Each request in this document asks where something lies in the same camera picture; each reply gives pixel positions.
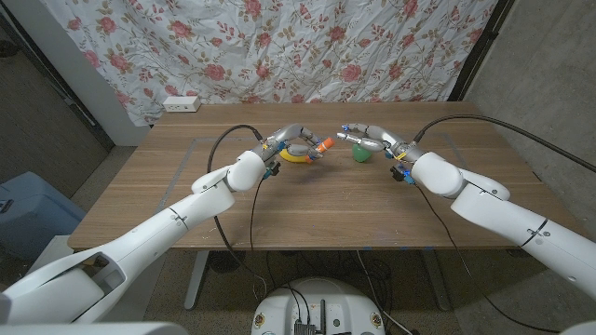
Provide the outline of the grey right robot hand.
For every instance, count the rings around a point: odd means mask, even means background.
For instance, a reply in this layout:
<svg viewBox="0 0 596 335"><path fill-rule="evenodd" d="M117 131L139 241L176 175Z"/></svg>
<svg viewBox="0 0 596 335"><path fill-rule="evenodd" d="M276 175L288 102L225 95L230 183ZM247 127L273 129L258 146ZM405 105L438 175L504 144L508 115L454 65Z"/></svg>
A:
<svg viewBox="0 0 596 335"><path fill-rule="evenodd" d="M378 126L350 123L342 125L342 131L336 136L339 140L357 144L369 152L385 152L395 160L412 164L425 154L413 142L407 142L399 135Z"/></svg>

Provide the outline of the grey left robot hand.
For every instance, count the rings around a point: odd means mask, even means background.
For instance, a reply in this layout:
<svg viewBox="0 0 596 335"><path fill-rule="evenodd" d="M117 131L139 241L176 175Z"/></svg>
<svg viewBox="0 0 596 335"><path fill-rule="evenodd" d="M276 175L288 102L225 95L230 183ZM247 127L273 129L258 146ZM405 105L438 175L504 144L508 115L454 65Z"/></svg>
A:
<svg viewBox="0 0 596 335"><path fill-rule="evenodd" d="M290 155L319 159L333 146L322 140L310 129L300 124L291 124L274 132L262 140L252 151L265 165L278 163L278 154L286 149Z"/></svg>

